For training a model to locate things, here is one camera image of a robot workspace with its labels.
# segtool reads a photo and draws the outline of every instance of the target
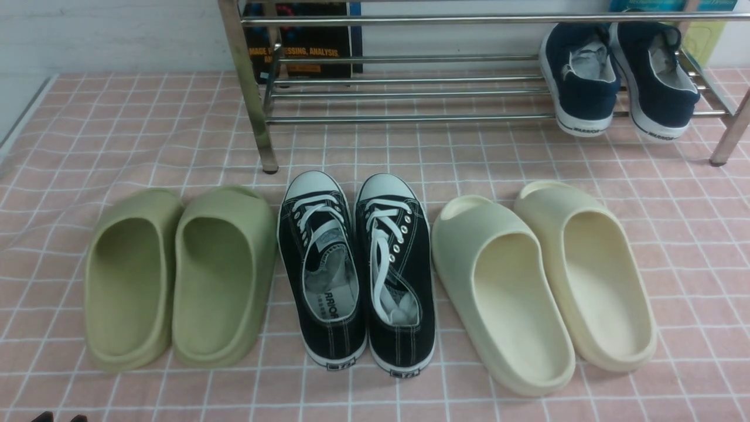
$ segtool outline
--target white toe cap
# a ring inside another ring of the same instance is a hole
[[[380,173],[371,176],[364,182],[364,185],[362,185],[359,192],[358,200],[368,200],[372,197],[383,195],[395,195],[416,199],[414,192],[412,192],[406,182],[392,174]]]
[[[286,197],[298,197],[312,192],[341,191],[338,184],[322,171],[312,170],[297,176],[286,190]]]

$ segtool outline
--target shoe rack leg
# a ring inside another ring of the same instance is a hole
[[[229,41],[229,51],[232,53],[232,60],[237,68],[237,78],[239,78],[244,105],[247,108],[247,116],[250,118],[255,144],[260,154],[260,164],[264,172],[273,174],[279,170],[279,165],[271,145],[271,134],[266,124],[258,84],[255,82],[253,63],[250,61],[237,0],[218,0],[218,2],[221,18],[224,21],[224,30],[227,33],[226,39]]]
[[[688,0],[685,2],[685,6],[682,7],[683,12],[695,12],[698,10],[698,5],[700,5],[701,0]],[[688,33],[688,28],[690,28],[690,22],[682,21],[677,25],[677,28],[679,28],[679,31],[682,32],[682,36],[684,37],[685,34]]]
[[[750,125],[750,89],[748,89],[742,102],[739,103],[734,115],[723,118],[723,121],[727,130],[724,131],[709,160],[713,167],[727,164],[734,147],[737,146],[748,125]]]

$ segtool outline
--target green slide sandal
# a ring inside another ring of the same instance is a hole
[[[172,342],[186,365],[231,366],[253,347],[276,263],[271,207],[241,186],[187,206],[177,229]]]
[[[169,347],[182,210],[171,191],[146,189],[105,210],[94,228],[83,308],[86,345],[97,368],[135,369]]]

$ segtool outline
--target book cover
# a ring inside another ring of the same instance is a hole
[[[610,11],[620,12],[629,8],[645,11],[681,11],[686,0],[612,0]],[[727,12],[734,10],[737,0],[703,0],[698,5],[702,12]],[[701,66],[705,66],[711,58],[711,53],[722,37],[725,23],[723,22],[693,22],[682,44],[695,57]]]
[[[335,3],[278,3],[279,17],[294,16],[346,16],[348,4]],[[243,16],[263,16],[262,3],[248,3]],[[286,57],[351,57],[349,28],[346,26],[284,26],[280,28],[281,43]],[[245,38],[250,48],[250,60],[258,83],[266,83],[273,60],[273,47],[269,31],[263,27],[245,29]],[[303,78],[348,78],[352,76],[351,65],[305,64],[287,65],[289,77]]]
[[[349,3],[350,16],[362,16],[362,3]],[[362,57],[362,27],[352,26],[352,56]],[[364,71],[362,63],[352,65],[352,70],[356,74]]]

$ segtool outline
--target slide sandal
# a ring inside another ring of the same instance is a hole
[[[542,396],[568,384],[575,355],[532,231],[510,209],[469,195],[445,205],[433,263],[482,363],[500,384]]]
[[[253,347],[276,264],[276,221],[258,193],[223,186],[179,222],[172,342],[186,365],[231,366]]]
[[[539,238],[547,278],[577,352],[614,372],[648,362],[656,349],[656,324],[617,218],[561,182],[525,186],[514,211]]]
[[[146,189],[102,213],[86,258],[85,335],[94,365],[120,372],[170,345],[174,241],[182,202]]]

